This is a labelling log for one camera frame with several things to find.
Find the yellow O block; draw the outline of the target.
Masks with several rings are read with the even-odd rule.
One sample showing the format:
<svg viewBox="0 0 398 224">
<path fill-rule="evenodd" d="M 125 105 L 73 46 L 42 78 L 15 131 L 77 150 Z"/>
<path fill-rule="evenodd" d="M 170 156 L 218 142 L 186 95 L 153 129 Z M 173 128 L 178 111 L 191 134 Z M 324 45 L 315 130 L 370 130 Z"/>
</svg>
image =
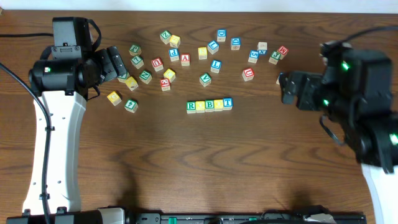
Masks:
<svg viewBox="0 0 398 224">
<path fill-rule="evenodd" d="M 196 101 L 195 109 L 196 109 L 196 113 L 204 113 L 205 112 L 205 101 Z"/>
</svg>

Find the green B block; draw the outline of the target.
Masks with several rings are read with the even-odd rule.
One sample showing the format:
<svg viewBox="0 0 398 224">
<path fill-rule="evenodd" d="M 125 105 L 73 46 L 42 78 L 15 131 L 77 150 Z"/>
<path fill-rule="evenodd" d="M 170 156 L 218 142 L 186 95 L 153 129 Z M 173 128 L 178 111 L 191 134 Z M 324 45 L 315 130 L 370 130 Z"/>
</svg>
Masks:
<svg viewBox="0 0 398 224">
<path fill-rule="evenodd" d="M 205 101 L 205 111 L 207 113 L 215 111 L 214 100 L 206 100 Z"/>
</svg>

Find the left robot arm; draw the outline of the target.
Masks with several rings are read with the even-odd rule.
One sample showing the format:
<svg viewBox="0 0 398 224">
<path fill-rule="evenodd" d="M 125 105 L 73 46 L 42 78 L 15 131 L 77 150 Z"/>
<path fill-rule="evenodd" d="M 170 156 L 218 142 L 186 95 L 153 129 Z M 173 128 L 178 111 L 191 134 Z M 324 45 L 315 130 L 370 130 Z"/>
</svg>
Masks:
<svg viewBox="0 0 398 224">
<path fill-rule="evenodd" d="M 82 211 L 78 186 L 80 129 L 88 90 L 123 76 L 115 46 L 83 54 L 81 47 L 54 47 L 29 72 L 36 112 L 34 165 L 22 215 L 7 223 L 128 223 L 121 207 Z"/>
</svg>

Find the green R block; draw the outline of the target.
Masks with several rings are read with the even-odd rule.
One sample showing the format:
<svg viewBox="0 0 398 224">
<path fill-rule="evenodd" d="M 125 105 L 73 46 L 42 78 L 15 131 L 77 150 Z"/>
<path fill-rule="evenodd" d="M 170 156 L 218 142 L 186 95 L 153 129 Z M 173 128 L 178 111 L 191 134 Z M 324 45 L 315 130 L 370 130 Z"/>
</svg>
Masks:
<svg viewBox="0 0 398 224">
<path fill-rule="evenodd" d="M 187 114 L 196 113 L 196 102 L 195 101 L 188 101 L 187 102 Z"/>
</svg>

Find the blue I block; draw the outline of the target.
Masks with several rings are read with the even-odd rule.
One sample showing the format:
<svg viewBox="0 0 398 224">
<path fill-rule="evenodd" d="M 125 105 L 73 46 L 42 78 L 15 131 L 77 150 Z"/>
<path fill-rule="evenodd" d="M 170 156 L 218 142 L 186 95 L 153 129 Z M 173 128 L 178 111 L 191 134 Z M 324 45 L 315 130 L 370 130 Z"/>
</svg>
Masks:
<svg viewBox="0 0 398 224">
<path fill-rule="evenodd" d="M 224 110 L 232 110 L 233 108 L 233 99 L 232 98 L 223 98 L 223 109 Z"/>
</svg>

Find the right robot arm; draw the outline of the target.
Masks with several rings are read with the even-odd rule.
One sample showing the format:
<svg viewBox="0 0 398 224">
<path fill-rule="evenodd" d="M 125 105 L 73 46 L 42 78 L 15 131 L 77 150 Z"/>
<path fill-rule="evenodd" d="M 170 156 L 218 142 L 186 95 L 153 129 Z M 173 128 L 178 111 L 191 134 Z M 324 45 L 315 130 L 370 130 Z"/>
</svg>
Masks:
<svg viewBox="0 0 398 224">
<path fill-rule="evenodd" d="M 397 113 L 392 107 L 392 61 L 378 50 L 346 49 L 328 56 L 323 74 L 292 71 L 278 77 L 284 104 L 321 111 L 338 123 L 361 165 L 377 223 L 397 223 Z"/>
</svg>

